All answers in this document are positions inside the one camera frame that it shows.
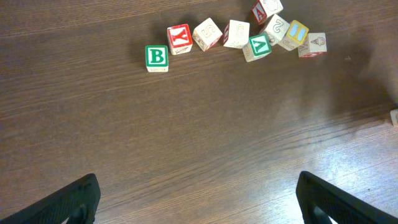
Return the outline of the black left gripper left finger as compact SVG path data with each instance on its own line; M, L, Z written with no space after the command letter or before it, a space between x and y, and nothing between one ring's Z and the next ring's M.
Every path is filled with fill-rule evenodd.
M1 223L93 224L101 192L94 174L87 174L64 188L1 220Z

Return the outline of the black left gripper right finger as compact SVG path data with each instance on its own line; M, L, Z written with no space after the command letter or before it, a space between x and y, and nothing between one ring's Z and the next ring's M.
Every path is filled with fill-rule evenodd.
M296 196L305 224L330 224L332 220L337 223L397 223L396 217L308 171L299 175Z

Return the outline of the red E wooden block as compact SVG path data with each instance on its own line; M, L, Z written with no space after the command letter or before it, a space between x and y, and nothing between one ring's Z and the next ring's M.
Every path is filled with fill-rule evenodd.
M392 125L398 127L398 109L394 109L390 111Z

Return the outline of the ice cream picture wooden block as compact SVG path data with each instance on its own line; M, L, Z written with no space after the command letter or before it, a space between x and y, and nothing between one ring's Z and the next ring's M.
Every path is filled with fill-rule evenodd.
M326 34L324 32L308 33L305 42L298 48L300 58L315 57L326 52Z

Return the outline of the green V wooden block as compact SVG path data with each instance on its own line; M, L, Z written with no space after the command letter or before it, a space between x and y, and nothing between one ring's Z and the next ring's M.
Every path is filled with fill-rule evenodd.
M247 62L264 58L271 52L269 38L265 33L250 37L248 43L243 47L243 54Z

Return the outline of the wooden block number 8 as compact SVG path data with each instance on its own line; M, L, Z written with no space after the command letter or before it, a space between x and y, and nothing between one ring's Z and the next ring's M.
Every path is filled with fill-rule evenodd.
M250 23L230 20L224 29L223 46L243 48L249 42Z

